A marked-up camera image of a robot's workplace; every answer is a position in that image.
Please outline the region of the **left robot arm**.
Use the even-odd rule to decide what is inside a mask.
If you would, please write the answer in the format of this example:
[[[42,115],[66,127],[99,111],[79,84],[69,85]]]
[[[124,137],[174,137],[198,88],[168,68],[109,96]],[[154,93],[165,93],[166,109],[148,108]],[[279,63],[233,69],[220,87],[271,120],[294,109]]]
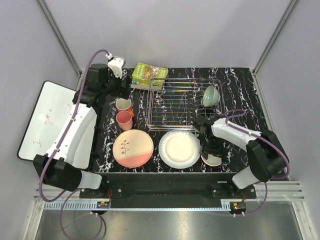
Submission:
[[[132,78],[122,83],[124,63],[113,59],[108,64],[95,63],[83,77],[81,88],[74,94],[71,114],[52,146],[43,155],[35,155],[33,166],[46,184],[64,191],[90,189],[97,198],[108,193],[101,175],[76,167],[78,146],[91,122],[97,117],[107,96],[128,99]]]

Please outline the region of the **small orange white bowl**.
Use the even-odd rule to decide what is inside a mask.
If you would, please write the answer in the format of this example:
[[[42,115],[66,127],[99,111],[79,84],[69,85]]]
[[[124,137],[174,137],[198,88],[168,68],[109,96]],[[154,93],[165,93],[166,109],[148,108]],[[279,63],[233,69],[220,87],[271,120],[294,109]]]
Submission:
[[[212,154],[209,154],[207,156],[207,158],[205,158],[204,156],[200,156],[202,161],[211,167],[217,167],[220,166],[222,164],[222,158],[221,157],[217,157],[217,156],[213,156]]]

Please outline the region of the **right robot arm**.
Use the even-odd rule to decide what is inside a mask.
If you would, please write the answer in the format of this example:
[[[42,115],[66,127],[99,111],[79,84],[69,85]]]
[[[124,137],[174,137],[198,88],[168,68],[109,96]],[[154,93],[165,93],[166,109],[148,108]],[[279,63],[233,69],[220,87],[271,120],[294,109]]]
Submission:
[[[277,175],[284,169],[286,174],[283,177],[286,178],[290,162],[276,134],[270,130],[249,130],[230,122],[231,118],[213,114],[209,118],[200,115],[193,120],[193,127],[199,133],[199,154],[203,159],[213,157],[220,160],[224,142],[238,146],[247,154],[248,166],[232,177],[232,182],[227,185],[228,195],[236,199],[250,185],[280,179]]]

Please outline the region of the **white scalloped plate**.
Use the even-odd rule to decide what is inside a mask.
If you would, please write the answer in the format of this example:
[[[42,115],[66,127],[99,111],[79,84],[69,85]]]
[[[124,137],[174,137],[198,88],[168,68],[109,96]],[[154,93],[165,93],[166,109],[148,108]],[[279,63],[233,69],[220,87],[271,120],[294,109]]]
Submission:
[[[190,131],[171,130],[159,141],[158,152],[171,168],[192,167],[200,158],[200,140]]]

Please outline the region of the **wire dish rack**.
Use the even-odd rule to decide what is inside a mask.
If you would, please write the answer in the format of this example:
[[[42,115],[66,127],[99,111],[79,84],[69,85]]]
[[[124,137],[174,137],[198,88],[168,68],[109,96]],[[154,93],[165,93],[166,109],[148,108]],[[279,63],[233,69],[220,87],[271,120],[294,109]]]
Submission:
[[[162,86],[152,80],[148,88],[146,125],[151,131],[195,131],[193,122],[199,116],[209,118],[225,112],[222,83],[207,78],[166,78]],[[217,103],[205,106],[203,97],[208,87],[219,95]]]

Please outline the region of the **green celadon bowl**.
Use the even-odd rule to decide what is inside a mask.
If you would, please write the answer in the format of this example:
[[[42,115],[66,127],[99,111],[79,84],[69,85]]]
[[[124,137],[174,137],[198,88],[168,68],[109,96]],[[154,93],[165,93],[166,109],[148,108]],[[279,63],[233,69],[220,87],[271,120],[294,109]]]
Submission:
[[[208,86],[202,97],[202,105],[205,108],[213,107],[220,101],[219,91],[212,85]]]

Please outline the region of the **cream pink leaf plate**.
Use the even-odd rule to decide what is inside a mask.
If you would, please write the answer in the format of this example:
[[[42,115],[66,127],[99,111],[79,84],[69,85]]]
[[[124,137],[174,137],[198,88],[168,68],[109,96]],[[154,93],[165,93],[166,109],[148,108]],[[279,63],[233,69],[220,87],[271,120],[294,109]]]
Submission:
[[[117,163],[126,168],[137,168],[152,157],[154,143],[144,131],[131,129],[121,133],[114,141],[112,153]]]

